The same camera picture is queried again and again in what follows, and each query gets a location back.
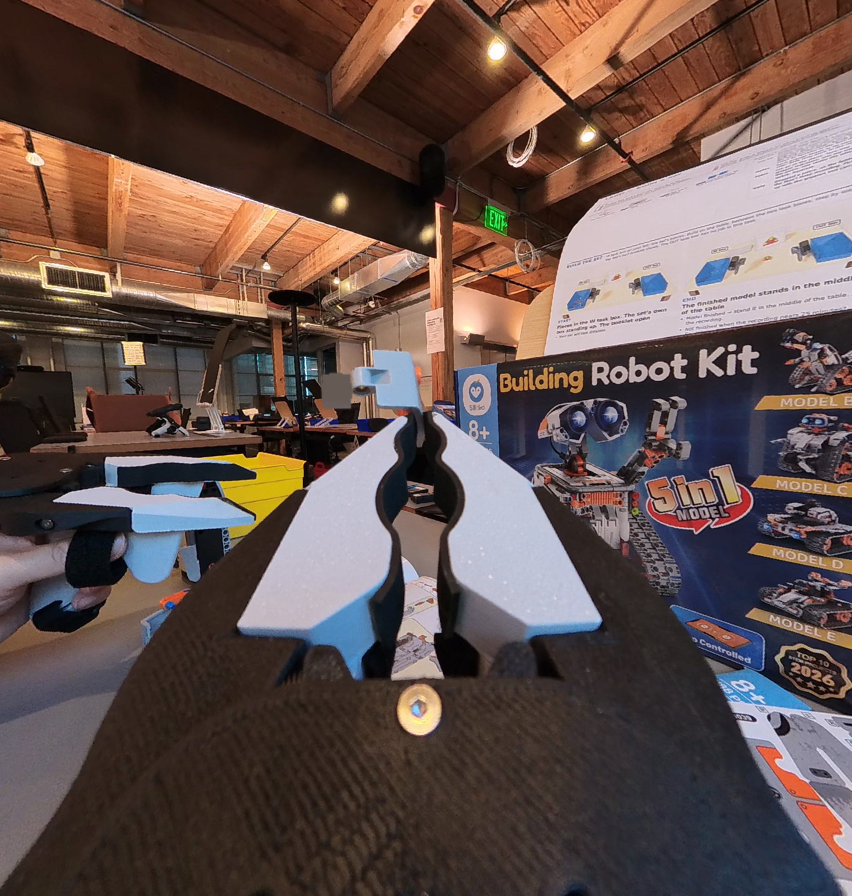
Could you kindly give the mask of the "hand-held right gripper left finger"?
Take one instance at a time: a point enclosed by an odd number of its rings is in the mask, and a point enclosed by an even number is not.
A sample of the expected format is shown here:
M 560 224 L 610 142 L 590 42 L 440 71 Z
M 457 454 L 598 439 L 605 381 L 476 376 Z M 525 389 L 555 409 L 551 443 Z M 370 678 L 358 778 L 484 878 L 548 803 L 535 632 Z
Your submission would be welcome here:
M 308 487 L 238 621 L 247 635 L 339 650 L 351 674 L 388 678 L 405 604 L 398 533 L 416 419 L 403 417 Z

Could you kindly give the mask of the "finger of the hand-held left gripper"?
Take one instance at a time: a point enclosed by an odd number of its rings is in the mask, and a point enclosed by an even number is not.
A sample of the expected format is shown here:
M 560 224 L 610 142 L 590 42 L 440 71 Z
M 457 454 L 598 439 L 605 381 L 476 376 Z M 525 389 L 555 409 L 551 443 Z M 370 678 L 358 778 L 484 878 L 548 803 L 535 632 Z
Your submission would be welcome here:
M 95 487 L 54 498 L 67 509 L 78 505 L 130 510 L 129 530 L 137 533 L 230 529 L 252 524 L 254 515 L 218 497 L 146 495 L 119 487 Z
M 145 488 L 153 495 L 199 497 L 206 482 L 250 480 L 256 472 L 213 457 L 174 455 L 108 457 L 105 484 L 108 487 Z

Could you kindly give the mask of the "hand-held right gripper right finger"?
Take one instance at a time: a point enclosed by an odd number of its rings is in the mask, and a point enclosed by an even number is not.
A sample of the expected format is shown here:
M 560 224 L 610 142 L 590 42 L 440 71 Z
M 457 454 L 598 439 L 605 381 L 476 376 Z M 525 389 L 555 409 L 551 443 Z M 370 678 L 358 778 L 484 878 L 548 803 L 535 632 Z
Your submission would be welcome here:
M 591 632 L 601 615 L 534 488 L 441 414 L 430 414 L 440 540 L 440 633 L 446 678 L 538 635 Z

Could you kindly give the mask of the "grey angled building brick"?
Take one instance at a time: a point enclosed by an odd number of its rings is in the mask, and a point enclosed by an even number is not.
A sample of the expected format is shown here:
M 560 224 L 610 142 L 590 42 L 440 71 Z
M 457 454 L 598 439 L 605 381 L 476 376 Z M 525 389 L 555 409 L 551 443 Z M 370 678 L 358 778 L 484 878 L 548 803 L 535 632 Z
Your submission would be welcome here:
M 374 394 L 377 405 L 410 411 L 417 425 L 417 447 L 424 443 L 419 383 L 412 356 L 407 352 L 374 350 L 370 366 L 359 366 L 351 375 L 352 394 Z

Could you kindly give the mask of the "person's left hand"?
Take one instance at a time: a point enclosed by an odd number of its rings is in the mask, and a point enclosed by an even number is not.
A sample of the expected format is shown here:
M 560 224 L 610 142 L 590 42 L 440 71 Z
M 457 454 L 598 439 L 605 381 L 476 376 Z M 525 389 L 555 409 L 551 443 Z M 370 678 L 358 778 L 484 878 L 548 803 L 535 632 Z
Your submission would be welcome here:
M 37 581 L 60 576 L 70 535 L 51 543 L 0 533 L 0 643 L 29 621 L 30 590 Z

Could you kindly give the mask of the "brown wooden table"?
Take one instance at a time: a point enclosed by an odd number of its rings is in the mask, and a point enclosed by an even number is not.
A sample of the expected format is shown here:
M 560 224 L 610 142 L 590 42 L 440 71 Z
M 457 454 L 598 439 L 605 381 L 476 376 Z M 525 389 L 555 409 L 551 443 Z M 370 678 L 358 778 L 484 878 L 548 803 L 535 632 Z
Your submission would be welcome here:
M 240 452 L 252 457 L 261 449 L 262 439 L 256 434 L 227 431 L 224 434 L 190 433 L 153 437 L 145 431 L 89 433 L 83 442 L 41 442 L 31 453 L 105 454 L 126 456 L 162 453 L 186 456 L 214 456 Z

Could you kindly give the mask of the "black building beam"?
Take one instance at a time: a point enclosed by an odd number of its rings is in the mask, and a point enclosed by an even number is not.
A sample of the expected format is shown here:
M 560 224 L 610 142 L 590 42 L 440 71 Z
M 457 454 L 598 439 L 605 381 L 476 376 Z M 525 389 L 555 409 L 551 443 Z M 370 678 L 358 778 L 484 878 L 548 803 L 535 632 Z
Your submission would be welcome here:
M 208 529 L 185 533 L 186 546 L 181 557 L 183 570 L 191 582 L 200 579 L 210 566 L 219 562 L 230 549 L 228 529 Z

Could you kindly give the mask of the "yellow plastic bin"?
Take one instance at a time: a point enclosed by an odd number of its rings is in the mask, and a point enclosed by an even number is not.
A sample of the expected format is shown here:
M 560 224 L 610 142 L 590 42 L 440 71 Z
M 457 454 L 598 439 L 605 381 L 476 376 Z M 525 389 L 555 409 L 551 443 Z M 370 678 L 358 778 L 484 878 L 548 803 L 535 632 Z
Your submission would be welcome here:
M 251 532 L 277 505 L 296 489 L 303 487 L 304 463 L 291 457 L 258 453 L 254 458 L 240 454 L 215 456 L 214 461 L 230 462 L 256 472 L 254 480 L 223 481 L 223 496 L 256 516 L 252 524 L 230 528 L 236 540 Z

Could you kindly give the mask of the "white tilted stand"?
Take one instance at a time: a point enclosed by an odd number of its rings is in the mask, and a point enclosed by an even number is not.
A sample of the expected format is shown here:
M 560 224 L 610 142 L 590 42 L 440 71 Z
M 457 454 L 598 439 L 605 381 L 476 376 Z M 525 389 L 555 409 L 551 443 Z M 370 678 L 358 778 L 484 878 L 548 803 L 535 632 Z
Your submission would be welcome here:
M 209 420 L 209 432 L 214 434 L 222 434 L 225 432 L 222 415 L 216 403 L 216 393 L 220 381 L 221 368 L 221 361 L 213 360 L 208 364 L 196 400 L 198 407 L 205 409 Z

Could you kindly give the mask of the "grey orange brick assembly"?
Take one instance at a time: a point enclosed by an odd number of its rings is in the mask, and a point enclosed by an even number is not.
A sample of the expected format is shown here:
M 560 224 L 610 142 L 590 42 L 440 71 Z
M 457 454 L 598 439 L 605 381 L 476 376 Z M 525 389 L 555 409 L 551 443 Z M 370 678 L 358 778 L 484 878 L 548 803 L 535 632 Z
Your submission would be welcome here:
M 140 624 L 142 628 L 143 646 L 146 646 L 150 643 L 154 634 L 159 630 L 164 620 L 180 604 L 188 591 L 189 589 L 185 588 L 161 599 L 159 601 L 160 609 L 141 620 Z

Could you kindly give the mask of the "dark blue robot kit box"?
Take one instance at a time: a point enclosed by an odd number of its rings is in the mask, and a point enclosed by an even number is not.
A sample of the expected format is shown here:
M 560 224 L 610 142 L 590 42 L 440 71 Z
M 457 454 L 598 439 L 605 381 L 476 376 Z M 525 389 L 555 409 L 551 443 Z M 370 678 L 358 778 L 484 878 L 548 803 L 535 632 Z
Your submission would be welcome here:
M 708 655 L 852 711 L 852 311 L 456 373 Z

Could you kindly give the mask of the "curved plywood board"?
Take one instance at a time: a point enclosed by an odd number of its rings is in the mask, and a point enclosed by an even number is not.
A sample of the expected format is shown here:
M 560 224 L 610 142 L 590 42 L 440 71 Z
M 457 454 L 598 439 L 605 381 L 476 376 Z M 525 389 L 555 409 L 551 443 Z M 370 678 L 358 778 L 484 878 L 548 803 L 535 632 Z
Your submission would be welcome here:
M 553 294 L 554 285 L 548 285 L 526 309 L 517 346 L 517 361 L 545 356 Z

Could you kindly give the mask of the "grey orange sticker sheet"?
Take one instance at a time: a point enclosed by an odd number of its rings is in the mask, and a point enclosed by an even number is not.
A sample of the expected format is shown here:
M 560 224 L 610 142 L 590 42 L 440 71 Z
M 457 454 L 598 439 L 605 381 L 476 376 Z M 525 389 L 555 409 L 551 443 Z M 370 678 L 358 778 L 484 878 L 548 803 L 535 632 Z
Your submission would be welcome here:
M 768 785 L 845 894 L 852 894 L 852 718 L 732 702 Z

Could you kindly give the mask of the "round silver air duct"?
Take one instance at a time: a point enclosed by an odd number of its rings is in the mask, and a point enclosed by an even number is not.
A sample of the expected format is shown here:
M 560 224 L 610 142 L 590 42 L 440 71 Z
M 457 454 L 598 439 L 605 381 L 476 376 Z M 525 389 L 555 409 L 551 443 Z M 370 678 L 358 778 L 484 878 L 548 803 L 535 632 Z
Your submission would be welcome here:
M 255 329 L 291 321 L 288 310 L 261 302 L 110 280 L 110 297 L 56 293 L 43 288 L 39 263 L 0 259 L 0 328 L 109 341 L 161 338 L 205 347 L 214 342 L 216 329 L 230 322 Z

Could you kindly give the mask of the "rectangular silver air duct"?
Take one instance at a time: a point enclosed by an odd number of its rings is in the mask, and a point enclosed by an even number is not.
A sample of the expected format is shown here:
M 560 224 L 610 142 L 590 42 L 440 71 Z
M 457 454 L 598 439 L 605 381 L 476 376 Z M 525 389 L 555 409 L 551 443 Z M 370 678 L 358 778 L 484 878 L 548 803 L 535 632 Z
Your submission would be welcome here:
M 406 280 L 428 266 L 430 260 L 429 256 L 410 250 L 383 256 L 340 281 L 335 290 L 321 301 L 321 308 L 327 310 L 343 307 L 346 303 L 361 303 Z

